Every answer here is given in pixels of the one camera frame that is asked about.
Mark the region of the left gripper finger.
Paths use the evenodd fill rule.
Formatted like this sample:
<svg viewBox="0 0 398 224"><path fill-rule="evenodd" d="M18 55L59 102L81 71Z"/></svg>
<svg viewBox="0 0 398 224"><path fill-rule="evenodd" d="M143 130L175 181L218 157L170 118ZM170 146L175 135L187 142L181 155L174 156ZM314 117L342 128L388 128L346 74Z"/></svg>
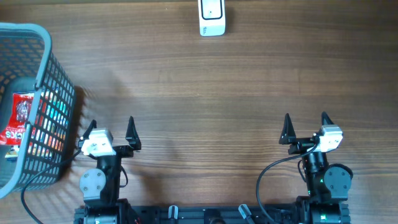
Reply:
<svg viewBox="0 0 398 224"><path fill-rule="evenodd" d="M93 119L91 121L90 125L88 126L87 130L81 136L81 139L88 139L92 130L94 130L96 128L97 128L97 123L96 123L96 120Z"/></svg>
<svg viewBox="0 0 398 224"><path fill-rule="evenodd" d="M125 139L133 151L141 150L142 147L141 140L139 139L134 118L132 116L129 117Z"/></svg>

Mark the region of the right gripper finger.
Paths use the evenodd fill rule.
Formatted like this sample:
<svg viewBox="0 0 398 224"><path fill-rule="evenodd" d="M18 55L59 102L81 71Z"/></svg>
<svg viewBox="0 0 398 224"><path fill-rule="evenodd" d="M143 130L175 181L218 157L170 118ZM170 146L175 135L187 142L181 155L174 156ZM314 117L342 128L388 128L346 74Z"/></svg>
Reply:
<svg viewBox="0 0 398 224"><path fill-rule="evenodd" d="M334 125L334 122L330 119L326 111L323 111L321 114L321 122L322 125Z"/></svg>
<svg viewBox="0 0 398 224"><path fill-rule="evenodd" d="M284 126L279 138L279 144L294 144L296 141L296 133L292 124L292 120L290 115L286 113L284 118Z"/></svg>

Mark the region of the red snack bag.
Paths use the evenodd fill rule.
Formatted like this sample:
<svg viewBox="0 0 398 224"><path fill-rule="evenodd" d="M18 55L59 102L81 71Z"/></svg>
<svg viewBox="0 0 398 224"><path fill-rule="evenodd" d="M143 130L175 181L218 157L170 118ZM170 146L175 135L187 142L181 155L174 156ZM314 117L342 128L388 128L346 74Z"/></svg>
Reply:
<svg viewBox="0 0 398 224"><path fill-rule="evenodd" d="M19 146L25 133L25 123L34 99L34 92L16 92L12 95L12 113L1 132L1 145Z"/></svg>

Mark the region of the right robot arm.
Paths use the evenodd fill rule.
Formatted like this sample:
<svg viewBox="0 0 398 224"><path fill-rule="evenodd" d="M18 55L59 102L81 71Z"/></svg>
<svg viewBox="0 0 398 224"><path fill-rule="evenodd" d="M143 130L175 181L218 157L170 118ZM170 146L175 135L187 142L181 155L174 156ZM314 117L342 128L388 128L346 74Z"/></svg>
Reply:
<svg viewBox="0 0 398 224"><path fill-rule="evenodd" d="M348 200L353 171L343 164L329 164L326 157L342 140L343 131L326 112L322 113L319 131L308 138L298 138L290 115L285 115L279 144L289 145L288 153L300 156L308 190L307 196L298 196L294 203L292 223L351 223L345 201Z"/></svg>

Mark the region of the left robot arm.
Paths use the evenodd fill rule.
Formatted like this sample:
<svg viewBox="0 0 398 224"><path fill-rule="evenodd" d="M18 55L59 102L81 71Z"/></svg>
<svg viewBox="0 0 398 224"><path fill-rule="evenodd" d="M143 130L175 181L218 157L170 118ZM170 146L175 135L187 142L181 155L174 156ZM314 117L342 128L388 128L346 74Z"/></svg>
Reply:
<svg viewBox="0 0 398 224"><path fill-rule="evenodd" d="M74 223L142 222L128 200L119 197L120 189L126 186L121 185L121 174L126 173L121 161L141 150L133 117L129 118L125 139L126 145L113 146L111 131L98 128L92 120L78 140L78 148L96 161L96 167L85 171L80 178L79 187L85 204L75 210Z"/></svg>

